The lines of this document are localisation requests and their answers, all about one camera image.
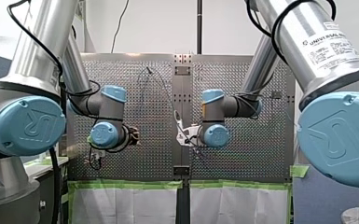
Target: cable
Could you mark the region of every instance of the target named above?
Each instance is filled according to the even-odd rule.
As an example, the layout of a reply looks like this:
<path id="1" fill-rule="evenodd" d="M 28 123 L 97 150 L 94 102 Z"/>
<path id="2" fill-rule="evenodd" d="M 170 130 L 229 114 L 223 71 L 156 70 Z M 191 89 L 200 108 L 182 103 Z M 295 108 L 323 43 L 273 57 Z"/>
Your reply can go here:
<path id="1" fill-rule="evenodd" d="M 257 23 L 257 21 L 255 21 L 255 18 L 252 16 L 252 11 L 253 11 L 253 10 L 251 9 L 250 0 L 245 0 L 245 3 L 246 3 L 246 11 L 247 11 L 247 13 L 248 13 L 248 17 L 249 17 L 249 19 L 251 20 L 252 24 L 253 24 L 255 27 L 257 27 L 257 29 L 258 29 L 259 31 L 261 31 L 261 33 L 263 33 L 263 34 L 266 35 L 266 36 L 271 37 L 271 34 L 270 34 L 267 30 L 265 30 L 263 27 L 261 27 L 260 22 Z"/>
<path id="2" fill-rule="evenodd" d="M 275 51 L 277 52 L 278 56 L 282 59 L 282 61 L 284 61 L 285 63 L 287 63 L 286 59 L 284 58 L 280 48 L 278 47 L 278 43 L 276 40 L 276 35 L 277 35 L 277 30 L 278 28 L 281 26 L 283 19 L 287 16 L 287 14 L 289 14 L 289 12 L 291 12 L 293 9 L 295 9 L 296 7 L 298 7 L 299 5 L 301 5 L 302 3 L 306 3 L 306 2 L 313 2 L 314 0 L 297 0 L 296 2 L 292 2 L 291 4 L 289 4 L 289 6 L 287 6 L 287 8 L 277 17 L 277 19 L 275 20 L 273 26 L 272 26 L 272 30 L 271 30 L 271 39 L 272 39 L 272 46 L 274 47 Z M 336 19 L 336 14 L 337 14 L 337 8 L 336 8 L 336 3 L 333 0 L 326 0 L 331 8 L 332 8 L 332 15 L 331 15 L 331 19 L 335 20 Z"/>
<path id="3" fill-rule="evenodd" d="M 101 158 L 98 158 L 98 159 L 97 159 L 98 167 L 95 167 L 95 166 L 92 164 L 92 162 L 93 162 L 93 159 L 92 159 L 92 147 L 90 147 L 90 151 L 89 151 L 89 165 L 90 165 L 90 167 L 91 167 L 93 170 L 96 170 L 96 171 L 101 170 L 101 168 L 103 167 L 103 166 L 102 166 Z"/>
<path id="4" fill-rule="evenodd" d="M 112 49 L 110 50 L 110 53 L 113 53 L 113 50 L 115 49 L 116 37 L 117 37 L 118 31 L 120 31 L 121 20 L 123 19 L 124 13 L 126 13 L 126 11 L 127 11 L 127 7 L 129 5 L 129 2 L 130 2 L 130 0 L 127 0 L 126 6 L 124 7 L 123 12 L 121 12 L 120 19 L 118 19 L 118 26 L 117 26 L 115 36 L 113 37 L 113 44 L 112 44 Z"/>
<path id="5" fill-rule="evenodd" d="M 168 92 L 168 88 L 167 88 L 167 86 L 165 85 L 165 82 L 164 82 L 164 79 L 162 78 L 161 73 L 160 73 L 159 71 L 157 71 L 157 70 L 156 70 L 155 72 L 152 72 L 149 67 L 147 67 L 146 69 L 147 69 L 147 71 L 148 71 L 149 73 L 151 73 L 151 74 L 156 73 L 156 74 L 159 75 L 159 78 L 160 78 L 161 83 L 162 83 L 162 87 L 163 87 L 163 89 L 165 90 L 165 93 L 166 93 L 166 95 L 167 95 L 167 101 L 168 101 L 169 103 L 171 103 L 171 107 L 172 107 L 172 109 L 173 109 L 173 114 L 175 114 L 175 112 L 177 112 L 177 111 L 176 111 L 176 109 L 175 109 L 175 106 L 173 105 L 173 100 L 171 99 L 170 93 Z M 198 148 L 199 146 L 197 146 L 196 144 L 194 144 L 194 143 L 187 137 L 187 135 L 185 134 L 185 132 L 183 131 L 183 129 L 179 126 L 179 124 L 178 124 L 177 122 L 175 122 L 175 123 L 176 123 L 176 126 L 178 127 L 179 131 L 180 131 L 180 132 L 182 133 L 182 135 L 186 138 L 186 140 L 187 140 L 189 143 L 191 143 L 191 145 L 193 145 L 195 148 Z"/>
<path id="6" fill-rule="evenodd" d="M 19 20 L 17 20 L 16 16 L 14 16 L 12 8 L 13 7 L 19 7 L 22 4 L 26 3 L 26 2 L 31 2 L 30 0 L 21 0 L 20 2 L 11 4 L 7 7 L 7 13 L 10 16 L 10 18 L 16 22 L 16 24 L 23 30 L 23 32 L 25 32 L 28 36 L 30 36 L 34 42 L 36 42 L 39 47 L 41 47 L 47 54 L 48 56 L 54 61 L 54 63 L 57 65 L 58 70 L 59 70 L 59 77 L 62 75 L 63 69 L 62 69 L 62 65 L 60 63 L 60 61 L 58 60 L 58 58 L 38 39 L 36 38 L 36 36 L 34 36 L 27 28 L 25 28 L 21 22 Z"/>
<path id="7" fill-rule="evenodd" d="M 60 177 L 60 167 L 58 166 L 57 155 L 54 150 L 54 147 L 49 151 L 51 157 L 51 164 L 53 166 L 53 175 L 54 175 L 54 205 L 53 205 L 53 216 L 51 223 L 56 224 L 58 221 L 58 214 L 60 211 L 60 199 L 61 199 L 61 177 Z"/>

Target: wire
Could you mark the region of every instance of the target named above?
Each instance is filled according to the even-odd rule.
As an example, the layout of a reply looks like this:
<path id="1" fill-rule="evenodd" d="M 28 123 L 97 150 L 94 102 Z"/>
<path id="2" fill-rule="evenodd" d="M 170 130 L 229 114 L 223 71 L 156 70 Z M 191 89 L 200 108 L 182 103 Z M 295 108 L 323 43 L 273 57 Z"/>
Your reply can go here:
<path id="1" fill-rule="evenodd" d="M 39 47 L 41 47 L 47 54 L 48 56 L 54 61 L 54 63 L 57 65 L 58 70 L 59 70 L 59 77 L 62 75 L 63 69 L 62 69 L 62 65 L 60 63 L 60 60 L 36 37 L 34 36 L 27 28 L 25 28 L 21 22 L 19 20 L 17 20 L 16 16 L 14 16 L 12 8 L 13 7 L 19 7 L 22 4 L 26 3 L 26 2 L 31 2 L 30 0 L 21 0 L 20 2 L 11 4 L 7 7 L 7 13 L 10 16 L 10 18 L 16 22 L 16 24 L 23 30 L 23 32 L 25 32 L 28 36 L 30 36 L 34 42 L 36 42 Z"/>
<path id="2" fill-rule="evenodd" d="M 90 147 L 90 151 L 89 151 L 89 165 L 93 170 L 99 171 L 101 170 L 102 166 L 102 161 L 101 158 L 97 159 L 98 162 L 98 166 L 95 167 L 92 163 L 93 163 L 94 159 L 92 158 L 92 147 Z"/>
<path id="3" fill-rule="evenodd" d="M 257 20 L 257 24 L 259 24 L 261 26 L 261 22 L 260 22 L 260 19 L 257 16 L 257 12 L 254 11 L 254 14 L 255 14 L 255 19 Z"/>
<path id="4" fill-rule="evenodd" d="M 271 34 L 270 34 L 267 30 L 265 30 L 263 27 L 261 27 L 260 22 L 257 23 L 257 21 L 255 21 L 255 18 L 252 16 L 252 11 L 253 11 L 253 10 L 251 9 L 250 0 L 245 0 L 245 3 L 246 3 L 246 11 L 247 11 L 247 13 L 248 13 L 248 17 L 249 17 L 249 19 L 251 20 L 252 24 L 253 24 L 255 27 L 257 27 L 257 29 L 258 29 L 259 31 L 261 31 L 261 33 L 263 33 L 263 34 L 266 35 L 266 36 L 271 37 Z"/>
<path id="5" fill-rule="evenodd" d="M 53 166 L 54 174 L 54 205 L 53 205 L 53 215 L 52 215 L 52 224 L 56 224 L 58 221 L 58 214 L 60 211 L 60 199 L 61 199 L 61 174 L 60 167 L 58 166 L 57 155 L 54 150 L 54 147 L 49 151 L 51 157 L 51 164 Z"/>
<path id="6" fill-rule="evenodd" d="M 162 83 L 162 87 L 163 87 L 163 89 L 165 90 L 165 93 L 166 93 L 166 95 L 167 95 L 167 101 L 171 104 L 171 107 L 172 107 L 172 109 L 173 109 L 173 118 L 176 119 L 175 113 L 177 113 L 177 111 L 176 111 L 176 109 L 175 109 L 175 106 L 173 105 L 173 100 L 171 99 L 170 93 L 169 93 L 169 91 L 168 91 L 167 86 L 165 85 L 165 82 L 164 82 L 164 79 L 162 78 L 161 73 L 160 73 L 159 71 L 157 71 L 157 70 L 155 70 L 155 71 L 153 72 L 149 67 L 147 67 L 146 69 L 147 69 L 147 71 L 148 71 L 149 73 L 151 73 L 151 74 L 156 73 L 156 74 L 159 75 L 159 78 L 160 78 L 161 83 Z M 193 145 L 195 148 L 198 148 L 198 147 L 199 147 L 198 144 L 197 144 L 197 145 L 194 144 L 194 143 L 187 137 L 187 135 L 185 134 L 185 132 L 183 131 L 183 129 L 179 126 L 179 124 L 178 124 L 177 122 L 175 122 L 175 123 L 176 123 L 176 126 L 178 127 L 179 131 L 180 131 L 180 132 L 182 133 L 182 135 L 186 138 L 186 140 L 187 140 L 191 145 Z"/>
<path id="7" fill-rule="evenodd" d="M 124 7 L 123 12 L 121 12 L 120 19 L 118 19 L 118 26 L 117 26 L 115 36 L 113 37 L 113 44 L 112 44 L 112 49 L 110 50 L 110 53 L 113 53 L 113 50 L 115 49 L 116 37 L 117 37 L 118 32 L 120 31 L 121 20 L 123 19 L 124 13 L 126 13 L 126 11 L 127 11 L 129 2 L 130 2 L 130 0 L 127 0 L 126 6 Z"/>

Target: silver robot arm segment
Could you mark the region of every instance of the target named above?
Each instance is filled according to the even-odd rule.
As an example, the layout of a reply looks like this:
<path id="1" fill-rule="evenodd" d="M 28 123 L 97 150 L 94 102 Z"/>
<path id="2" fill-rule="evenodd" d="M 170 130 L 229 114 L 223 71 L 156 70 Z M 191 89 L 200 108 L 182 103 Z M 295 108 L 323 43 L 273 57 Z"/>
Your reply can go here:
<path id="1" fill-rule="evenodd" d="M 24 27 L 62 57 L 77 0 L 32 1 Z M 50 149 L 65 129 L 57 65 L 22 32 L 6 77 L 0 78 L 0 154 L 32 156 Z"/>

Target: perforated metal panel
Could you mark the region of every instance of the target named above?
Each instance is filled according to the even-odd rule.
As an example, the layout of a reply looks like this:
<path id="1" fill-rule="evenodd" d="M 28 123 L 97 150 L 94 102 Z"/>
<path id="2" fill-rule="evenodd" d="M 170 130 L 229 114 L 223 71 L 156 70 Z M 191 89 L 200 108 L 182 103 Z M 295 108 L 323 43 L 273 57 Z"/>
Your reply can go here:
<path id="1" fill-rule="evenodd" d="M 193 122 L 201 121 L 201 92 L 222 89 L 238 92 L 251 62 L 250 57 L 193 59 Z M 281 99 L 271 99 L 279 94 Z M 201 148 L 191 159 L 192 179 L 246 179 L 283 182 L 289 178 L 293 148 L 294 78 L 280 64 L 274 78 L 263 91 L 263 110 L 258 120 L 226 119 L 231 134 L 228 146 Z"/>
<path id="2" fill-rule="evenodd" d="M 173 162 L 175 165 L 181 162 L 192 167 L 193 179 L 288 181 L 293 157 L 295 82 L 286 66 L 279 65 L 265 89 L 259 120 L 227 119 L 231 133 L 229 145 L 221 149 L 201 148 L 202 156 L 192 155 L 189 160 L 177 151 L 188 148 L 177 147 L 173 138 L 176 132 L 173 112 L 161 80 L 170 98 L 173 88 L 178 94 L 182 90 L 182 94 L 191 95 L 192 104 L 188 101 L 186 105 L 178 101 L 174 104 L 186 113 L 182 115 L 184 123 L 200 123 L 201 92 L 215 88 L 223 89 L 226 94 L 237 92 L 251 57 L 193 55 L 191 62 L 186 63 L 191 67 L 192 78 L 176 78 L 180 83 L 172 83 L 178 65 L 173 55 L 91 54 L 83 55 L 83 60 L 90 79 L 127 89 L 124 119 L 126 124 L 140 129 L 141 145 L 108 154 L 103 169 L 94 171 L 85 163 L 90 150 L 86 139 L 93 120 L 69 116 L 71 179 L 172 180 Z M 153 75 L 148 74 L 146 67 Z M 282 98 L 271 99 L 273 93 Z"/>
<path id="3" fill-rule="evenodd" d="M 90 145 L 86 142 L 93 120 L 76 116 L 74 132 L 76 146 L 70 160 L 71 179 L 112 178 L 136 180 L 172 179 L 172 118 L 163 79 L 171 94 L 172 55 L 86 55 L 84 65 L 90 79 L 119 85 L 127 90 L 124 123 L 139 128 L 139 146 L 128 147 L 103 159 L 103 168 L 92 170 L 85 159 Z M 153 72 L 150 75 L 146 68 Z"/>

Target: bolt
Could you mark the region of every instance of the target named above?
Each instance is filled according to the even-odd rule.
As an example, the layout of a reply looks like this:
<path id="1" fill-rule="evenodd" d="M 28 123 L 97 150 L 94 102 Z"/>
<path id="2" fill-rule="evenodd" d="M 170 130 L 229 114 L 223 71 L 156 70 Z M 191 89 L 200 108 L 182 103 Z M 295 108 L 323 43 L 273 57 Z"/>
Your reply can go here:
<path id="1" fill-rule="evenodd" d="M 25 101 L 20 101 L 19 104 L 22 106 L 22 107 L 27 107 L 27 103 Z"/>
<path id="2" fill-rule="evenodd" d="M 40 203 L 39 203 L 39 211 L 45 210 L 45 209 L 46 209 L 46 202 L 45 201 L 40 201 Z"/>

